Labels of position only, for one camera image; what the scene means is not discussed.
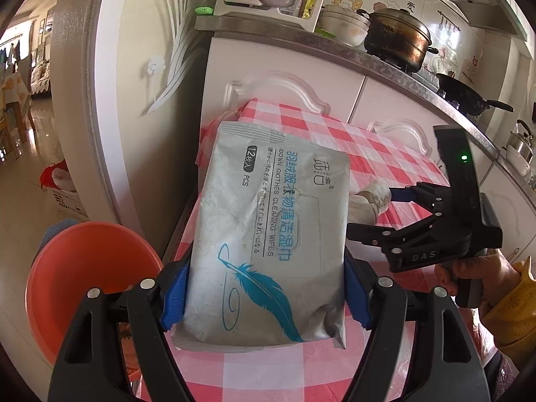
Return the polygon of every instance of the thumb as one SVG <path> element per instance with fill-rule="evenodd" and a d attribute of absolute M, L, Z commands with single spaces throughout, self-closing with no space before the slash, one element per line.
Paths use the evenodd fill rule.
<path fill-rule="evenodd" d="M 472 257 L 456 260 L 452 266 L 458 278 L 476 280 L 487 278 L 497 272 L 495 256 Z"/>

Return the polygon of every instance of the wet wipes package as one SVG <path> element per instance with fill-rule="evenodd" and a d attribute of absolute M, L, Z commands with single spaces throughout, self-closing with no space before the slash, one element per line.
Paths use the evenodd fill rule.
<path fill-rule="evenodd" d="M 197 218 L 182 348 L 345 346 L 345 153 L 255 124 L 218 129 Z"/>

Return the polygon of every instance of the human hand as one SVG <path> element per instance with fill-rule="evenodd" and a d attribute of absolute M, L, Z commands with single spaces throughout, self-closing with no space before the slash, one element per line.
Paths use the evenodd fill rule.
<path fill-rule="evenodd" d="M 452 280 L 452 273 L 441 264 L 436 264 L 433 272 L 450 296 L 458 294 L 458 284 Z M 483 298 L 492 307 L 519 284 L 521 275 L 508 263 L 499 249 L 488 249 L 484 257 L 462 258 L 452 265 L 452 272 L 458 278 L 481 279 L 484 287 Z"/>

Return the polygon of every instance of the person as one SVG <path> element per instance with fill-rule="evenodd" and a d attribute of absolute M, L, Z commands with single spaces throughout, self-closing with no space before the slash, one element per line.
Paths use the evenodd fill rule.
<path fill-rule="evenodd" d="M 482 280 L 480 321 L 493 335 L 495 346 L 522 370 L 536 354 L 536 281 L 531 258 L 510 265 L 500 250 L 489 249 L 484 257 L 456 260 L 452 272 L 458 278 Z M 455 296 L 458 285 L 451 272 L 437 264 L 434 273 Z"/>

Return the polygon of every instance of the red and white checkered tablecloth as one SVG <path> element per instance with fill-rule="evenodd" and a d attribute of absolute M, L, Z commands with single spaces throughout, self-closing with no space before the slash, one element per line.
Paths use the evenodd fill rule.
<path fill-rule="evenodd" d="M 375 133 L 311 112 L 254 99 L 241 112 L 227 112 L 201 131 L 197 157 L 199 186 L 204 182 L 218 125 L 223 120 L 260 124 L 345 151 L 350 158 L 350 193 L 357 193 L 377 177 L 391 187 L 417 181 L 447 184 L 438 167 L 426 156 Z M 175 259 L 180 259 L 194 239 L 198 198 Z M 416 204 L 394 202 L 379 224 L 400 228 L 429 215 Z M 379 275 L 389 274 L 402 287 L 429 291 L 438 285 L 432 267 L 390 274 L 387 260 L 373 263 Z M 189 352 L 171 345 L 179 369 L 197 402 L 338 402 L 342 400 L 363 355 L 369 332 L 345 313 L 346 349 L 331 340 L 243 354 Z M 405 327 L 398 366 L 387 400 L 400 395 L 409 365 L 414 323 Z M 146 387 L 138 396 L 148 399 Z"/>

